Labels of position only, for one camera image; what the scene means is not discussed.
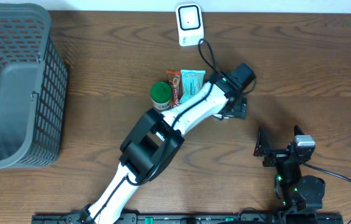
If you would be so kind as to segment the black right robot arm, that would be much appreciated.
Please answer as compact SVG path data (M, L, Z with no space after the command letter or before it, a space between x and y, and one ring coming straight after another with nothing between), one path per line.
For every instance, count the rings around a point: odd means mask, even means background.
M318 223L316 211L322 208L325 182L313 175L302 175L300 165L309 161L316 148L310 135L294 127L294 138L285 149L274 149L263 127L253 155L263 158L264 167L275 167L274 191L284 207L273 215L279 223Z

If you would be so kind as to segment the red chocolate bar wrapper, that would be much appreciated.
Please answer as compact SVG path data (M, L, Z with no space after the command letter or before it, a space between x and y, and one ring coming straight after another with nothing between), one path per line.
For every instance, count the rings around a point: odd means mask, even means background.
M167 79L172 91L171 107L180 105L180 86L181 86L181 72L175 70L167 70Z

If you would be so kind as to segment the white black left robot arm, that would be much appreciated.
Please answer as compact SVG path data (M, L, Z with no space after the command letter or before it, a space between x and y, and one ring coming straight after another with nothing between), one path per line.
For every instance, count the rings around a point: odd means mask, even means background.
M166 169L191 129L209 116L244 115L236 103L255 79L254 71L243 63L231 73L213 72L202 89L180 106L161 113L155 109L145 112L120 146L115 177L79 222L116 222L138 187Z

